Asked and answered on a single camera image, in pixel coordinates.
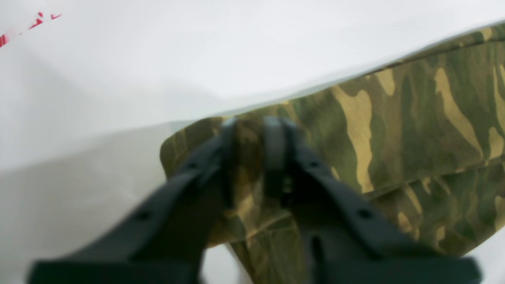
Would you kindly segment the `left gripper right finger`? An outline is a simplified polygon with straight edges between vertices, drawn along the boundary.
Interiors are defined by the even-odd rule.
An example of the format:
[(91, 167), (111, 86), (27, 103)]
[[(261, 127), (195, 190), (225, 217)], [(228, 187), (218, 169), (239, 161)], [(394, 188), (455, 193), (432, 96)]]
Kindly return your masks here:
[(282, 118), (264, 119), (267, 196), (294, 217), (308, 284), (479, 284), (473, 258), (442, 256), (414, 242), (336, 180)]

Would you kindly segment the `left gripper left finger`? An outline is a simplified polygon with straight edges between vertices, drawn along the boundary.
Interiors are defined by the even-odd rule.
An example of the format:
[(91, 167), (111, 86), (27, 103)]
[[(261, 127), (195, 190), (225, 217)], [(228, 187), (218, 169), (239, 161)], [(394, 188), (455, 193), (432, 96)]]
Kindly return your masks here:
[(224, 122), (220, 135), (104, 236), (65, 257), (36, 261), (28, 283), (198, 284), (211, 229), (234, 208), (237, 122)]

